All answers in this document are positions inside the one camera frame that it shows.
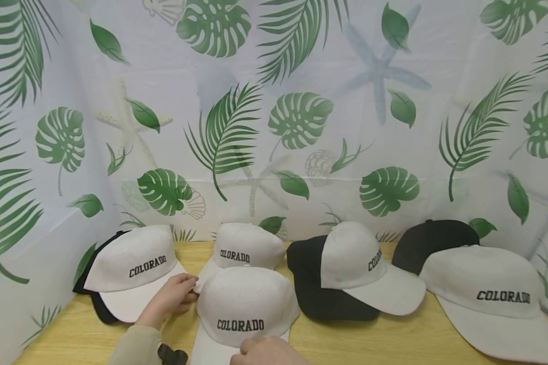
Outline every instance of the seashell print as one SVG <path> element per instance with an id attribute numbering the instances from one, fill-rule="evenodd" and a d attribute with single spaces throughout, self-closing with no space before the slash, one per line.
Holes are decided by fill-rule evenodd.
<path id="1" fill-rule="evenodd" d="M 337 156 L 328 150 L 318 150 L 307 157 L 304 164 L 309 181 L 315 188 L 326 186 L 333 181 L 328 179 L 331 167 L 337 161 Z"/>
<path id="2" fill-rule="evenodd" d="M 175 26 L 185 11 L 185 0 L 142 0 L 142 5 L 152 18 L 158 14 L 170 26 Z"/>
<path id="3" fill-rule="evenodd" d="M 197 220 L 205 215 L 205 199 L 198 191 L 193 190 L 193 197 L 183 201 L 183 204 L 185 204 L 185 207 L 181 210 L 182 214 L 188 214 Z"/>
<path id="4" fill-rule="evenodd" d="M 126 181 L 122 184 L 122 197 L 137 212 L 144 212 L 150 209 L 150 204 L 148 204 L 140 193 L 140 188 L 136 181 Z"/>

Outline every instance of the white baseball cap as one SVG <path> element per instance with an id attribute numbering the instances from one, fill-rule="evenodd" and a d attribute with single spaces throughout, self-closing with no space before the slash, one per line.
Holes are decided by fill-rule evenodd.
<path id="1" fill-rule="evenodd" d="M 109 312 L 121 322 L 133 323 L 171 276 L 185 272 L 175 256 L 169 226 L 135 228 L 96 251 L 78 281 L 78 291 L 92 295 L 100 319 Z"/>
<path id="2" fill-rule="evenodd" d="M 385 261 L 373 233 L 358 222 L 339 223 L 327 236 L 321 288 L 340 289 L 393 315 L 414 312 L 426 293 L 419 277 Z"/>
<path id="3" fill-rule="evenodd" d="M 224 223 L 217 230 L 213 256 L 199 273 L 195 293 L 201 293 L 206 280 L 225 268 L 250 265 L 274 269 L 286 248 L 276 235 L 251 223 Z"/>
<path id="4" fill-rule="evenodd" d="M 456 330 L 492 357 L 548 364 L 548 319 L 536 269 L 509 250 L 478 245 L 430 255 L 420 277 Z"/>
<path id="5" fill-rule="evenodd" d="M 265 268 L 227 268 L 211 277 L 197 301 L 200 317 L 191 365 L 229 365 L 244 339 L 289 340 L 300 309 L 293 285 Z"/>

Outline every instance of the black baseball cap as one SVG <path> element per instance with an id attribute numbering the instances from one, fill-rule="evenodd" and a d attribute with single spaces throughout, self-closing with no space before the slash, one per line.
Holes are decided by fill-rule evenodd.
<path id="1" fill-rule="evenodd" d="M 339 289 L 321 288 L 321 255 L 327 235 L 295 241 L 286 250 L 298 306 L 311 319 L 374 320 L 380 311 Z"/>
<path id="2" fill-rule="evenodd" d="M 392 265 L 418 275 L 431 254 L 479 244 L 479 235 L 467 223 L 428 219 L 404 232 L 394 249 Z"/>

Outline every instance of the cap crown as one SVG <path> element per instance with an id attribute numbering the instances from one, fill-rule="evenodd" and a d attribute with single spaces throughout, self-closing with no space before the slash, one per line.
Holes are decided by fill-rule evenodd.
<path id="1" fill-rule="evenodd" d="M 361 223 L 339 223 L 321 255 L 321 288 L 347 289 L 371 284 L 387 270 L 373 233 Z"/>
<path id="2" fill-rule="evenodd" d="M 273 269 L 286 249 L 276 235 L 251 223 L 224 223 L 217 231 L 213 260 L 221 268 L 258 266 Z"/>
<path id="3" fill-rule="evenodd" d="M 239 347 L 246 338 L 280 337 L 298 317 L 294 288 L 281 274 L 264 268 L 224 269 L 203 286 L 197 312 L 209 336 Z"/>
<path id="4" fill-rule="evenodd" d="M 97 254 L 83 287 L 100 293 L 132 289 L 159 279 L 176 264 L 169 226 L 135 228 Z"/>
<path id="5" fill-rule="evenodd" d="M 420 273 L 435 295 L 473 311 L 530 318 L 543 288 L 536 269 L 509 250 L 468 246 L 433 253 Z"/>

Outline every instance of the cap brim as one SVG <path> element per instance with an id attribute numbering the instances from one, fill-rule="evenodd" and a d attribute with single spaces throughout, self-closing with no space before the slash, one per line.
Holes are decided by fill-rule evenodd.
<path id="1" fill-rule="evenodd" d="M 290 330 L 281 335 L 288 342 Z M 191 354 L 191 365 L 229 365 L 231 357 L 239 353 L 238 347 L 229 347 L 213 341 L 205 327 L 199 322 Z"/>
<path id="2" fill-rule="evenodd" d="M 528 319 L 509 318 L 436 298 L 456 330 L 475 349 L 505 360 L 548 364 L 548 320 L 542 312 Z"/>
<path id="3" fill-rule="evenodd" d="M 311 319 L 374 320 L 380 314 L 342 290 L 321 288 L 297 274 L 294 274 L 294 291 L 298 306 Z"/>
<path id="4" fill-rule="evenodd" d="M 133 289 L 99 293 L 102 302 L 118 320 L 124 323 L 134 323 L 152 297 L 160 290 L 166 281 L 174 275 L 187 271 L 177 261 L 177 264 L 165 276 Z"/>
<path id="5" fill-rule="evenodd" d="M 197 294 L 200 294 L 202 286 L 205 284 L 205 281 L 208 281 L 212 276 L 214 276 L 221 270 L 223 270 L 223 268 L 217 266 L 217 263 L 215 262 L 213 257 L 211 257 L 209 261 L 207 261 L 205 266 L 202 267 L 201 272 L 198 275 L 199 280 L 197 281 L 197 284 L 193 287 L 193 291 Z"/>
<path id="6" fill-rule="evenodd" d="M 343 291 L 382 312 L 408 315 L 416 311 L 424 299 L 426 284 L 419 277 L 388 264 L 381 279 Z"/>

